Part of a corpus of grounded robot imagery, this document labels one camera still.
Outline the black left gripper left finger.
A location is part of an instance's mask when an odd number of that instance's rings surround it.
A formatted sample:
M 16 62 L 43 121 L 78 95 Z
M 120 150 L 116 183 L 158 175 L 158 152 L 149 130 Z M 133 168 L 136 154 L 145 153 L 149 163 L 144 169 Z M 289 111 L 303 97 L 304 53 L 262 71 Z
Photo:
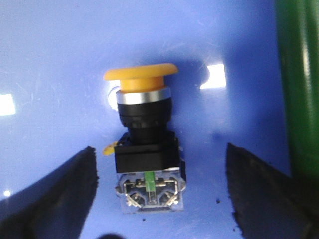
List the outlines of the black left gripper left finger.
M 57 169 L 0 202 L 2 239 L 77 239 L 98 187 L 95 149 L 88 146 Z

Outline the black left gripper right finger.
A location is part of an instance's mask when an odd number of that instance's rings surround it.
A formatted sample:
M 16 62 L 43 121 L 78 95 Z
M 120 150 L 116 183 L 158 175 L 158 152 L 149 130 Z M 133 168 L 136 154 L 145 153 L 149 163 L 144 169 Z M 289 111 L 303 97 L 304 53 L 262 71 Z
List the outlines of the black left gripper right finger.
M 319 190 L 231 143 L 227 188 L 233 217 L 245 239 L 317 239 Z

